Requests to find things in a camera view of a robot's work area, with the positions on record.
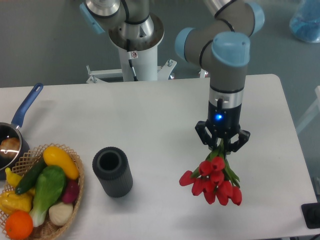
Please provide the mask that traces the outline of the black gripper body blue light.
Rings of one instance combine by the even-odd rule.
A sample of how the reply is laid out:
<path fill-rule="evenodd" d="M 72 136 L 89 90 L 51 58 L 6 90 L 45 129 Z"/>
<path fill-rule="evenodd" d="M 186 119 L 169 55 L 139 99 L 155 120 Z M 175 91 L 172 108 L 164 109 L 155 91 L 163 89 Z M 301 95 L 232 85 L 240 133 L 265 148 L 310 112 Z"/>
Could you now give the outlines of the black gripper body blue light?
<path fill-rule="evenodd" d="M 227 136 L 229 139 L 240 131 L 240 115 L 242 105 L 234 108 L 218 109 L 213 104 L 208 104 L 208 122 L 218 138 Z"/>

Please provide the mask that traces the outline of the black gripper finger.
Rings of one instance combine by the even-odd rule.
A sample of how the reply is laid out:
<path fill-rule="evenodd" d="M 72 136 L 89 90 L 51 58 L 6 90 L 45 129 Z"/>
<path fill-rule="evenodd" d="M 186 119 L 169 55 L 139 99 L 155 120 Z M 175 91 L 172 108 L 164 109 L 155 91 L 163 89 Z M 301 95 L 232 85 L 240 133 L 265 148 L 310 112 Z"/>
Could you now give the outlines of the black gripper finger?
<path fill-rule="evenodd" d="M 237 134 L 238 139 L 235 142 L 231 142 L 231 139 L 226 144 L 226 154 L 229 155 L 231 152 L 236 153 L 242 148 L 250 139 L 251 133 L 247 130 L 240 129 Z"/>
<path fill-rule="evenodd" d="M 208 120 L 198 121 L 195 126 L 195 130 L 202 143 L 207 145 L 210 150 L 215 150 L 218 147 L 217 131 Z"/>

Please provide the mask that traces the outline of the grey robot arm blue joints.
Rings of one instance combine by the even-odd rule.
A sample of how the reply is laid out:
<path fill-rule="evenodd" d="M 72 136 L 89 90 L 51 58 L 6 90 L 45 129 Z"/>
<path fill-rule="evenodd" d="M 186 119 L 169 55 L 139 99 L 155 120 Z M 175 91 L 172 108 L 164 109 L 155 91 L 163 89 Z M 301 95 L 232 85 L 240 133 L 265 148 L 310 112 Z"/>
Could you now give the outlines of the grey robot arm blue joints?
<path fill-rule="evenodd" d="M 257 3 L 242 0 L 208 0 L 206 5 L 214 22 L 200 30 L 181 30 L 175 52 L 210 73 L 211 104 L 235 108 L 242 103 L 250 36 L 264 25 L 264 11 Z M 85 0 L 80 10 L 97 33 L 108 33 L 123 22 L 142 23 L 151 13 L 147 0 Z"/>

